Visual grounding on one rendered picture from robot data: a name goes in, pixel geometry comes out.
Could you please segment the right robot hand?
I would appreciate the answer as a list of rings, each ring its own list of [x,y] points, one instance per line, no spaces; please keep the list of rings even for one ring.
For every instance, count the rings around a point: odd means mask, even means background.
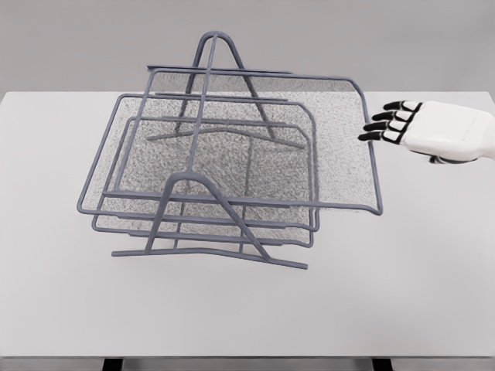
[[[463,164],[483,156],[486,111],[428,100],[387,103],[364,125],[360,141],[386,141],[427,155],[431,163]]]

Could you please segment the small grey mesh tray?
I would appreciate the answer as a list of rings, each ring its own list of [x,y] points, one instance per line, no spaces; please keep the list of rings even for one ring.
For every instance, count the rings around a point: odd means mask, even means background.
[[[96,203],[99,230],[145,237],[173,173],[187,170],[196,122],[191,117],[128,120],[106,151],[108,175]],[[192,172],[207,177],[262,246],[308,247],[316,228],[311,138],[283,121],[206,119]],[[241,230],[199,183],[178,182],[159,237],[238,243]]]

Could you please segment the medium grey mesh tray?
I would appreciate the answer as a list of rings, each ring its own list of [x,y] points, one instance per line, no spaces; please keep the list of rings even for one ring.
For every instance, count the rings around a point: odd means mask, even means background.
[[[118,97],[78,203],[94,228],[305,239],[318,227],[312,120],[297,105]]]

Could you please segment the large grey mesh tray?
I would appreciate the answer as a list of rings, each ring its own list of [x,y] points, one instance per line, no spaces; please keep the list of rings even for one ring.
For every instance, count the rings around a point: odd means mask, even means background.
[[[206,68],[197,69],[198,73],[193,68],[156,68],[145,91],[137,95],[200,101]],[[212,99],[300,106],[312,120],[317,212],[380,212],[373,149],[358,139],[368,121],[366,101],[351,79],[212,68],[206,101]]]

